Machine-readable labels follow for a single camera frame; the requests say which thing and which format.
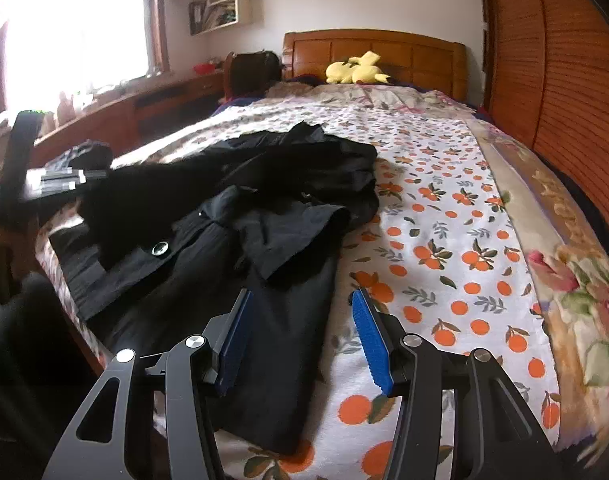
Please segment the floral quilt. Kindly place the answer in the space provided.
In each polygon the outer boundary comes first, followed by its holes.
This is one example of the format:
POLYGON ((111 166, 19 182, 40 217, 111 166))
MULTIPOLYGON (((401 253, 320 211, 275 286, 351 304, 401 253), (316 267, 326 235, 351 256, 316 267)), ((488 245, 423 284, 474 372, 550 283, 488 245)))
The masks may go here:
POLYGON ((439 91, 286 82, 270 96, 377 150, 379 208, 341 255, 320 421, 292 472, 383 472, 399 404, 367 369, 358 288, 441 350, 489 349, 554 447, 593 467, 609 447, 609 258, 559 178, 439 91))

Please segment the wooden louvered wardrobe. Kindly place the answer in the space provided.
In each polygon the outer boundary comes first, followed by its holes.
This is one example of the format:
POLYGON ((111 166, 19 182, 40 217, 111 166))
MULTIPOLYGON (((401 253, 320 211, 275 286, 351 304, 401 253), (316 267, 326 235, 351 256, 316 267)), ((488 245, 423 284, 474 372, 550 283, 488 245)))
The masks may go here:
POLYGON ((609 229, 609 26, 591 0, 483 0, 483 104, 580 186, 609 229))

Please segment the window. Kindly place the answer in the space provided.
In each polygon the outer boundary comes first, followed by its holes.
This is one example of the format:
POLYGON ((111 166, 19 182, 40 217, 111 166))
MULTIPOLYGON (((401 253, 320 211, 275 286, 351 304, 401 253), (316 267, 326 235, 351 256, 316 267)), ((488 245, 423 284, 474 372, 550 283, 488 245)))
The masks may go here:
POLYGON ((163 0, 0 0, 0 113, 169 68, 163 0))

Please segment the wooden desk cabinet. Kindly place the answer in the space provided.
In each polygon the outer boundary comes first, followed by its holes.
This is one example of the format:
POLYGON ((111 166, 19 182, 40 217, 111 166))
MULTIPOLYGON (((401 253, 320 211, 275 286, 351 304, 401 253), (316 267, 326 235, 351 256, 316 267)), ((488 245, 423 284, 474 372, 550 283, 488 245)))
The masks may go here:
POLYGON ((209 117, 223 96, 223 73, 192 75, 105 104, 35 142, 30 166, 39 168, 84 142, 108 144, 118 157, 209 117))

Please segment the large black coat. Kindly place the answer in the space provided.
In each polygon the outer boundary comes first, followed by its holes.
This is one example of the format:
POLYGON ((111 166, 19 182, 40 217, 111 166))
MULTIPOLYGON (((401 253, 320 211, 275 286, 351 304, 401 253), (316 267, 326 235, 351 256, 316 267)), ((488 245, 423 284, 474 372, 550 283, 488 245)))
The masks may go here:
POLYGON ((79 318, 110 351, 169 350, 254 303, 220 427, 298 448, 345 236, 378 209, 374 146, 298 124, 111 171, 50 236, 79 318))

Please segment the orange print bed sheet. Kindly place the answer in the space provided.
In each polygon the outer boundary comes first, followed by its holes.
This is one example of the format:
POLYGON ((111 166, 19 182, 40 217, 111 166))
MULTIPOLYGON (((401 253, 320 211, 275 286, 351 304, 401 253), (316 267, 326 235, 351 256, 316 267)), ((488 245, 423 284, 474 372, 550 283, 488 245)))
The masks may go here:
POLYGON ((129 188, 68 206, 36 255, 101 361, 158 351, 261 285, 216 434, 236 479, 375 479, 399 403, 350 314, 364 288, 440 350, 497 356, 550 441, 559 382, 485 124, 383 88, 231 106, 119 157, 129 188))

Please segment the dark wooden chair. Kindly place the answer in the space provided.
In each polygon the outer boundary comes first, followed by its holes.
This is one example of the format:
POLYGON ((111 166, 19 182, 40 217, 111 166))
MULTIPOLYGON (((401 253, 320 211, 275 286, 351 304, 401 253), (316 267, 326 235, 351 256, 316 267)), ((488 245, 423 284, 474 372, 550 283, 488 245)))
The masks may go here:
POLYGON ((230 52, 223 64, 224 100, 263 96, 282 80, 282 63, 273 52, 230 52))

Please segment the dark folded clothes pile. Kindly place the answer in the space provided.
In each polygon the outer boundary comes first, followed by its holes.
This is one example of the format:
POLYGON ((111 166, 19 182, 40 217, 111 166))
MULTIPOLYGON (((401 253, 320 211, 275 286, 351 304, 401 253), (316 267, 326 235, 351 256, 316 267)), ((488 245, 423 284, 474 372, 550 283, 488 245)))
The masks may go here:
POLYGON ((107 143, 86 140, 51 159, 45 164, 45 168, 47 170, 64 170, 66 168, 107 170, 113 160, 114 153, 107 143))

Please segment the yellow plush toy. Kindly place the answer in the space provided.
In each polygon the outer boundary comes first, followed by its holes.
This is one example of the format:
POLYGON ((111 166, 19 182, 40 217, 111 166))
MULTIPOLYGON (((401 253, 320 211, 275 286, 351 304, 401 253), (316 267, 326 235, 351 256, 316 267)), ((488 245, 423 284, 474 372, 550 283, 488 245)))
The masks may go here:
POLYGON ((359 58, 348 58, 344 62, 334 62, 326 68, 328 84, 391 84, 393 77, 385 74, 377 63, 381 57, 372 51, 359 58))

